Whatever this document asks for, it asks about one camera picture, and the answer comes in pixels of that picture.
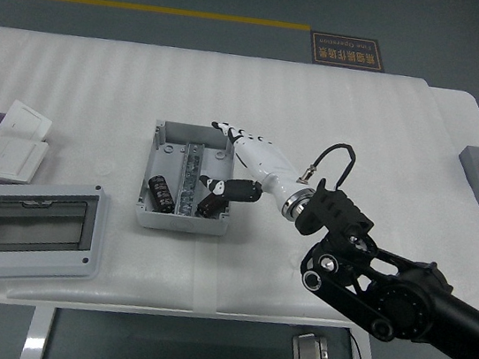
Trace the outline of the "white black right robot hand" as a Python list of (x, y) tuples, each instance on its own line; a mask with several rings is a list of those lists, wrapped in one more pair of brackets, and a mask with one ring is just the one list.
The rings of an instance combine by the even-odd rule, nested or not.
[(247, 133), (228, 123), (213, 121), (211, 124), (225, 135), (234, 149), (234, 155), (249, 174), (262, 186), (262, 191), (271, 194), (280, 212), (290, 218), (292, 205), (308, 187), (298, 182), (299, 175), (288, 158), (270, 141)]

